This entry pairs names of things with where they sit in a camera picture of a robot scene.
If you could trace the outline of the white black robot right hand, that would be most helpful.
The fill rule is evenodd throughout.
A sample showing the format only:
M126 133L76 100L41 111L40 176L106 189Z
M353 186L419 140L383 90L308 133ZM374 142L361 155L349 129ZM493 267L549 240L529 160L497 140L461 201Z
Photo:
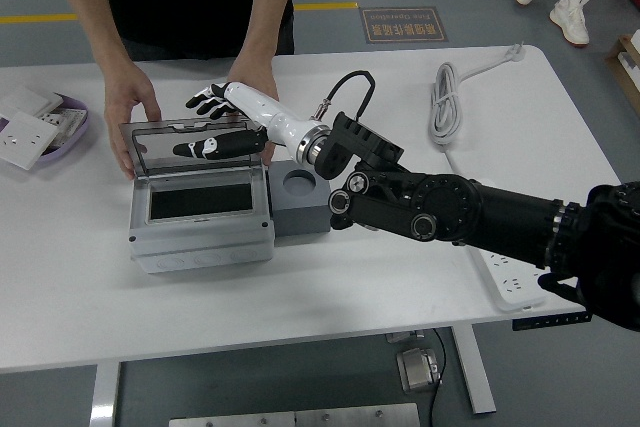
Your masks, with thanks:
M264 127L267 138L284 146L300 165L310 165L312 143L327 127L317 120L302 120L279 101L240 82L211 84L186 102L190 109L199 108L200 115L222 114L223 108L239 111L254 124Z

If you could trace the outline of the person's left hand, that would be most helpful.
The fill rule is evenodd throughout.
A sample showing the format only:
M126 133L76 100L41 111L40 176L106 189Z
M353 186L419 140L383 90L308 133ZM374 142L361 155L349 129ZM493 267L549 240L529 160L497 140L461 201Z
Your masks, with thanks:
M273 57L273 53L243 49L232 64L227 81L243 83L274 100L278 100L277 86L272 71Z

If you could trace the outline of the person's right hand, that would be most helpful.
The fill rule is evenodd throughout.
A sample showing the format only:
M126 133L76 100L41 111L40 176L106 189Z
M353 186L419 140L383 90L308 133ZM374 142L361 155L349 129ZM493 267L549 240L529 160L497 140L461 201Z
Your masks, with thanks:
M133 109L141 104L148 121L160 121L161 109L147 75L133 62L125 61L103 72L105 82L104 119L110 147L124 175L134 178L133 161L120 130L131 121Z

